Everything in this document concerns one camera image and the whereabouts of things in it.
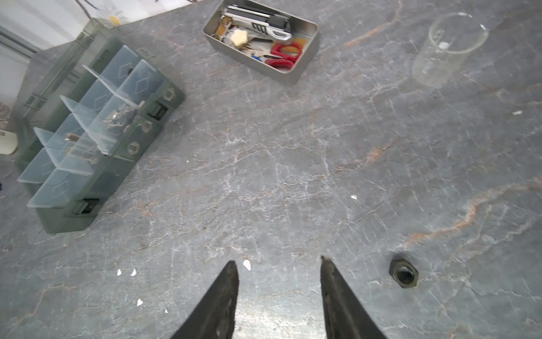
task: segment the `gray marble tabletop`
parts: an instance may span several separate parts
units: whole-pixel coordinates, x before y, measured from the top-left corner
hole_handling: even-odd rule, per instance
[[[117,29],[188,97],[89,229],[45,234],[0,157],[0,337],[169,338],[234,259],[235,338],[324,338],[322,254],[390,339],[542,337],[542,3],[264,2],[320,25],[295,86],[212,49],[217,0]],[[419,85],[454,11],[489,39]],[[388,275],[395,253],[416,288]]]

